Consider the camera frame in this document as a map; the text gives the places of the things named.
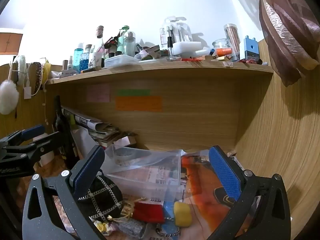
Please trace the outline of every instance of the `silver screw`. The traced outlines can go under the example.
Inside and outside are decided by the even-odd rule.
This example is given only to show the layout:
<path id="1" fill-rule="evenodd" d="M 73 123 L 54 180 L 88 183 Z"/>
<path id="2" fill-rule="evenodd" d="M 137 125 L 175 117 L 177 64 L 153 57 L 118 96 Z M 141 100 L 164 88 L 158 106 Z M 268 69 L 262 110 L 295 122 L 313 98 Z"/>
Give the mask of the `silver screw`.
<path id="1" fill-rule="evenodd" d="M 63 172 L 61 172 L 61 176 L 62 177 L 66 177 L 66 176 L 68 176 L 69 175 L 69 171 L 68 170 L 64 170 Z"/>
<path id="2" fill-rule="evenodd" d="M 275 178 L 277 179 L 277 180 L 281 180 L 282 178 L 281 178 L 281 176 L 279 175 L 279 174 L 275 174 Z"/>
<path id="3" fill-rule="evenodd" d="M 32 179 L 36 180 L 36 179 L 39 179 L 39 177 L 40 177 L 39 174 L 35 174 L 35 175 L 32 176 Z"/>
<path id="4" fill-rule="evenodd" d="M 244 171 L 244 174 L 247 176 L 247 177 L 251 177 L 253 175 L 252 171 L 250 170 L 245 170 Z"/>

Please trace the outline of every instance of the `white fluffy pom-pom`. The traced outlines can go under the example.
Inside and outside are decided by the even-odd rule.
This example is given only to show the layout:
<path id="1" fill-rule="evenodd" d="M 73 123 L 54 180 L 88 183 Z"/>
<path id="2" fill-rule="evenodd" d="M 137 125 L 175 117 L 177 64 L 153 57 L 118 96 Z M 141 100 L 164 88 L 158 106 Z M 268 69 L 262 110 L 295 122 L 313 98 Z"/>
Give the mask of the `white fluffy pom-pom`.
<path id="1" fill-rule="evenodd" d="M 11 80 L 5 80 L 0 85 L 0 113 L 10 114 L 17 106 L 19 92 L 16 84 Z"/>

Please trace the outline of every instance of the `cabinet door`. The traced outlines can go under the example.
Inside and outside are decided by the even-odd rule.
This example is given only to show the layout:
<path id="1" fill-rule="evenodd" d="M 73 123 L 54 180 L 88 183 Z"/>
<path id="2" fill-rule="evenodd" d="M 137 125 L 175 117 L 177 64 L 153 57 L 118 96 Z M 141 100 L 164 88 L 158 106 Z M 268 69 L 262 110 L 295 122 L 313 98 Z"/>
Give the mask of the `cabinet door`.
<path id="1" fill-rule="evenodd" d="M 11 33 L 0 33 L 0 54 L 5 53 Z"/>
<path id="2" fill-rule="evenodd" d="M 10 33 L 9 43 L 5 53 L 7 55 L 18 55 L 22 34 Z"/>

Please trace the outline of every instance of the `yellow sponge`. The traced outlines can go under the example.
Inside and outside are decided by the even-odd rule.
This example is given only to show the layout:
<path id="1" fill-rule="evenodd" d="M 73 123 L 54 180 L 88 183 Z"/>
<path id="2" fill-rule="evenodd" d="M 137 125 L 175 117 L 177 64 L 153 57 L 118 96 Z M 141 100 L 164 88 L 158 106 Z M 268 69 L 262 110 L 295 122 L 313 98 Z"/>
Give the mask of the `yellow sponge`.
<path id="1" fill-rule="evenodd" d="M 189 227 L 192 223 L 190 206 L 176 201 L 173 206 L 174 219 L 177 227 Z"/>

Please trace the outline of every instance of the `dark wine bottle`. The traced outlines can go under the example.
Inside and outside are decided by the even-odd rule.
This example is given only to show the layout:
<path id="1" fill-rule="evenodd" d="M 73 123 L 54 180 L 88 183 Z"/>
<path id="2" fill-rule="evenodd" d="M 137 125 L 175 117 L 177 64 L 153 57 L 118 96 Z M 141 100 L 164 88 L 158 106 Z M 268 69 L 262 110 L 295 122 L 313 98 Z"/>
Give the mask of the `dark wine bottle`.
<path id="1" fill-rule="evenodd" d="M 78 152 L 76 149 L 75 141 L 73 140 L 71 129 L 67 118 L 62 114 L 60 96 L 54 98 L 54 109 L 56 111 L 56 117 L 53 121 L 53 130 L 55 132 L 61 132 L 64 135 L 65 143 L 60 150 L 62 158 L 68 169 L 72 169 L 79 161 Z"/>

